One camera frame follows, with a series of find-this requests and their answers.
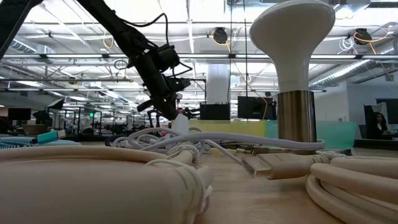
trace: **cable plug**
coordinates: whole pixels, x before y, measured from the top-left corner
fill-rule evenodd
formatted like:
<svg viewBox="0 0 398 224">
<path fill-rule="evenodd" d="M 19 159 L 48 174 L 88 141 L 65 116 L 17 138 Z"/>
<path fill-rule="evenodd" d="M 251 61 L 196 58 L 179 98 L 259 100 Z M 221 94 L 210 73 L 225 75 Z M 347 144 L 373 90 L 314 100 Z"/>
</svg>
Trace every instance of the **cable plug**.
<svg viewBox="0 0 398 224">
<path fill-rule="evenodd" d="M 288 153 L 258 154 L 244 157 L 243 168 L 253 177 L 263 176 L 269 180 L 303 177 L 310 173 L 314 163 L 330 163 L 330 158 L 323 154 L 301 156 Z"/>
<path fill-rule="evenodd" d="M 47 144 L 66 136 L 65 130 L 51 131 L 49 133 L 40 134 L 37 138 L 32 139 L 32 144 Z"/>
</svg>

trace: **woman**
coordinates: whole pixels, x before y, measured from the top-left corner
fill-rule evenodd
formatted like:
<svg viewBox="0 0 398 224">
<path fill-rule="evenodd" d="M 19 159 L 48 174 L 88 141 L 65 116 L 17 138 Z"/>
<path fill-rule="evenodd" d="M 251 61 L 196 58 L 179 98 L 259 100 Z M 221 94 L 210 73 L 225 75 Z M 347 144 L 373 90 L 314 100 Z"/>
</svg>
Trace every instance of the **woman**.
<svg viewBox="0 0 398 224">
<path fill-rule="evenodd" d="M 369 139 L 392 140 L 392 137 L 387 134 L 390 134 L 390 132 L 387 129 L 384 115 L 382 113 L 375 112 L 371 125 L 368 127 Z"/>
</svg>

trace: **stainless steel base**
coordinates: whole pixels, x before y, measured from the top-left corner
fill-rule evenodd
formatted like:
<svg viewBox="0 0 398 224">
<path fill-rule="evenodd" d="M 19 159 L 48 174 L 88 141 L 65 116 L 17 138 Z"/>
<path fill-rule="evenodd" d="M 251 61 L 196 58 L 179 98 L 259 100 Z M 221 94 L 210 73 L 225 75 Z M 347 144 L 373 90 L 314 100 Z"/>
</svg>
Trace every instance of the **stainless steel base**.
<svg viewBox="0 0 398 224">
<path fill-rule="evenodd" d="M 278 137 L 316 142 L 315 104 L 312 91 L 296 90 L 278 94 Z"/>
</svg>

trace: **yellow wall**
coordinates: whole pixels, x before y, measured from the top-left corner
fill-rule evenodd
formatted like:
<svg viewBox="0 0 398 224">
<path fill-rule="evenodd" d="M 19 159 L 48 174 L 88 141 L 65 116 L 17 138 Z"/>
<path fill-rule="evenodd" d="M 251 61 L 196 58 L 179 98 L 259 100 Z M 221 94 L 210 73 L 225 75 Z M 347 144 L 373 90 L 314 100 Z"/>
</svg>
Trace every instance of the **yellow wall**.
<svg viewBox="0 0 398 224">
<path fill-rule="evenodd" d="M 205 132 L 224 132 L 264 136 L 265 121 L 198 121 L 190 120 L 190 127 L 198 127 Z"/>
</svg>

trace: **wooden table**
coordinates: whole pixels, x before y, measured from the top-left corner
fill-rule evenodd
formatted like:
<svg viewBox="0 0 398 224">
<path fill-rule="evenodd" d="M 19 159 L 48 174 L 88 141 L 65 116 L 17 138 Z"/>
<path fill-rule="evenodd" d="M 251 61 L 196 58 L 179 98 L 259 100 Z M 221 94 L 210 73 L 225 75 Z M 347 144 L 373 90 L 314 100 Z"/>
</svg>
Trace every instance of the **wooden table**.
<svg viewBox="0 0 398 224">
<path fill-rule="evenodd" d="M 202 163 L 212 169 L 215 179 L 210 207 L 195 224 L 341 223 L 311 200 L 304 177 L 253 179 L 219 152 L 203 155 Z"/>
</svg>

